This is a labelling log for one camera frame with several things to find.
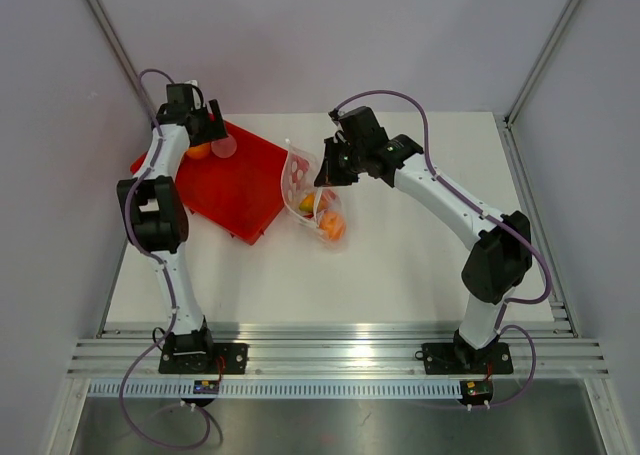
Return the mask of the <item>red yellow mango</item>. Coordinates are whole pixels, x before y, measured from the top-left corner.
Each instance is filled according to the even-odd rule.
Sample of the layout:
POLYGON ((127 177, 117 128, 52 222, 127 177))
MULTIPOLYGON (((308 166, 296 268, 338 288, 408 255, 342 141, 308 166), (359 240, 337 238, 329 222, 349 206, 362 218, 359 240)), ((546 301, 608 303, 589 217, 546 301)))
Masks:
POLYGON ((331 190, 308 193, 298 205, 298 209, 306 216, 328 209, 336 200, 336 194, 331 190))

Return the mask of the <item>orange persimmon fruit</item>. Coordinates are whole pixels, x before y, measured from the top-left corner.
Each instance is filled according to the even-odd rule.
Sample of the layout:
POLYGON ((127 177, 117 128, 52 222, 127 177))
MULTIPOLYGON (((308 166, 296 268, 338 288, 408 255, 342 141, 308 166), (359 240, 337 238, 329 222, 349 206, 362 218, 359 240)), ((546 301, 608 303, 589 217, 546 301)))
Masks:
POLYGON ((185 155, 191 160, 203 160, 211 154, 211 146, 209 143, 190 147, 185 155))

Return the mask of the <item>clear dotted zip bag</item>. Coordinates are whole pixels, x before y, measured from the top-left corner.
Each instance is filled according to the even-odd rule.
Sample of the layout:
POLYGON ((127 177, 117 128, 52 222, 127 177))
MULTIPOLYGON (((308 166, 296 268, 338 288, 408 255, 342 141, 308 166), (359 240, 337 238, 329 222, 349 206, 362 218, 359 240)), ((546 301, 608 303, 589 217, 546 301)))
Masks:
POLYGON ((325 246, 340 247, 346 240, 347 222, 339 193, 314 185, 320 169, 314 155, 290 139, 285 140, 285 148, 280 188, 287 214, 325 246))

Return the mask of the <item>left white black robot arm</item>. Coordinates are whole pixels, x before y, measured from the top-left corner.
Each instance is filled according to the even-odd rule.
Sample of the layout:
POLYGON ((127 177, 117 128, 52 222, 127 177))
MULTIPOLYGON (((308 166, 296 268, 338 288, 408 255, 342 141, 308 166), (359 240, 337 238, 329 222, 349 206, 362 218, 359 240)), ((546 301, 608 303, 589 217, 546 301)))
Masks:
POLYGON ((116 193, 128 241, 149 261, 165 305, 168 327, 155 345, 162 374, 218 373, 215 347, 186 263, 189 221, 176 185, 187 151, 227 137, 219 105, 197 84, 166 85, 166 102, 151 116, 151 144, 142 164, 116 193))

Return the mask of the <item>orange round fruit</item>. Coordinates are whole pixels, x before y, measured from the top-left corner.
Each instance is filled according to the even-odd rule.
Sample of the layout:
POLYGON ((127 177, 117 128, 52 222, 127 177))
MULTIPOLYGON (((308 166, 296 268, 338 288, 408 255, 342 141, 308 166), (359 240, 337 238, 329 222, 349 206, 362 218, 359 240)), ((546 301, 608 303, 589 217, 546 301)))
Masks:
POLYGON ((319 229, 322 231, 325 239, 338 241, 346 231, 346 221, 339 212, 326 210, 321 214, 319 229))

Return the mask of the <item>pink peach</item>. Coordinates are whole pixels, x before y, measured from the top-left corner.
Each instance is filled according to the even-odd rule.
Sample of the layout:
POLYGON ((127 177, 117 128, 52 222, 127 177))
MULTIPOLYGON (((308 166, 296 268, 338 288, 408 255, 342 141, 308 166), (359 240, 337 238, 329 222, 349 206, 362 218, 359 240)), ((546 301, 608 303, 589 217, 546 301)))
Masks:
POLYGON ((225 138, 214 140, 210 143, 211 152, 218 158, 228 159, 232 157, 237 151, 237 141, 231 136, 227 135, 225 138))

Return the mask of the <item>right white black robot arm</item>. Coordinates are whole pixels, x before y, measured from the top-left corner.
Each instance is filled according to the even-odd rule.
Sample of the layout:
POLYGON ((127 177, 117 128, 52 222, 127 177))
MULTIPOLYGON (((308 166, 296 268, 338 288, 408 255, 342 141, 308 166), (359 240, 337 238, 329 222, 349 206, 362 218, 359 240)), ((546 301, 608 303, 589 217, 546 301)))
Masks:
POLYGON ((488 209, 446 177, 429 169, 426 151, 409 136, 387 135, 373 110, 359 107, 329 114, 336 133, 325 139, 317 187, 356 183, 362 174, 383 180, 408 195, 444 223, 468 249, 461 280, 469 293, 453 339, 425 343, 416 356, 429 375, 510 374, 513 371, 498 324, 505 302, 532 266, 526 245, 529 219, 488 209))

